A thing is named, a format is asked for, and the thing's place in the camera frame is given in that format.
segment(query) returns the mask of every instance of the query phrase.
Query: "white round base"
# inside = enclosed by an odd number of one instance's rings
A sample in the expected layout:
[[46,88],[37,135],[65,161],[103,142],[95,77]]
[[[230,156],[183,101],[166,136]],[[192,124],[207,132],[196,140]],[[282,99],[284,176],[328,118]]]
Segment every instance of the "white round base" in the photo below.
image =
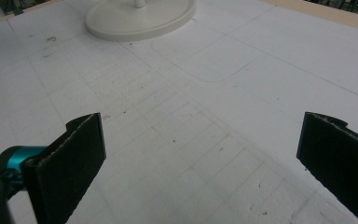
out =
[[136,41],[165,35],[187,23],[196,12],[195,0],[102,0],[86,16],[92,35],[113,41]]

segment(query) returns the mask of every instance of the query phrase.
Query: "wooden edge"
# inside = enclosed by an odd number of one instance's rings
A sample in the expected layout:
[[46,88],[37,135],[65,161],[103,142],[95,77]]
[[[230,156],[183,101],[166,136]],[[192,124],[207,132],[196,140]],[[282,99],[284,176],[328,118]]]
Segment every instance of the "wooden edge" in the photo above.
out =
[[[23,11],[24,11],[24,13],[30,12],[30,11],[39,9],[39,8],[41,8],[41,7],[49,6],[49,5],[54,4],[54,3],[57,3],[57,2],[61,2],[61,0],[47,0],[47,2],[45,2],[45,3],[36,5],[36,6],[34,6],[34,7],[29,7],[29,8],[27,8],[27,9],[24,9]],[[4,17],[0,17],[0,22],[1,22],[1,21],[7,21],[8,19],[13,18],[13,17],[15,17],[14,14],[10,14],[10,15],[6,15],[6,16],[4,16]]]
[[328,21],[358,28],[358,14],[332,7],[306,2],[302,0],[262,0],[277,7],[285,7],[294,11],[309,14]]

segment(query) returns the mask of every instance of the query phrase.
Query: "black rubber pad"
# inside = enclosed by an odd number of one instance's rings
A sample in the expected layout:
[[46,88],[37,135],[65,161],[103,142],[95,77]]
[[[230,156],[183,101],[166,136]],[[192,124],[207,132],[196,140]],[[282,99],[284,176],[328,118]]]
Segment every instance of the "black rubber pad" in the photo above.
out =
[[358,134],[347,123],[306,113],[297,157],[358,217]]
[[67,132],[21,163],[39,224],[66,223],[105,159],[100,114],[74,119]]

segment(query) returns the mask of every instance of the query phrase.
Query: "dirt spot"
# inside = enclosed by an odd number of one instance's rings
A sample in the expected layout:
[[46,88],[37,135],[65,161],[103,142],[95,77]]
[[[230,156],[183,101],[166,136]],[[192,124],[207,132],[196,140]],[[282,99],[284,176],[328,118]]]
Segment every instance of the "dirt spot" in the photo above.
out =
[[46,42],[55,42],[56,40],[57,40],[57,37],[53,35],[53,36],[47,38]]

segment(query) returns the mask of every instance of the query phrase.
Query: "white surface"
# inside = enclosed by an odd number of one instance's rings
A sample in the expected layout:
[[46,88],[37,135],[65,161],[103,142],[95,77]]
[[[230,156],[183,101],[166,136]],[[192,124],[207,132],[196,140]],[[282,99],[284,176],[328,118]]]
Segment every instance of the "white surface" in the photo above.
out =
[[[0,23],[0,152],[102,113],[108,158],[68,223],[358,223],[296,159],[305,111],[358,132],[357,29],[199,0],[180,29],[117,43],[84,29],[91,6]],[[26,193],[9,203],[35,223]]]
[[102,0],[87,13],[86,27],[104,40],[144,40],[176,30],[195,11],[194,0]]

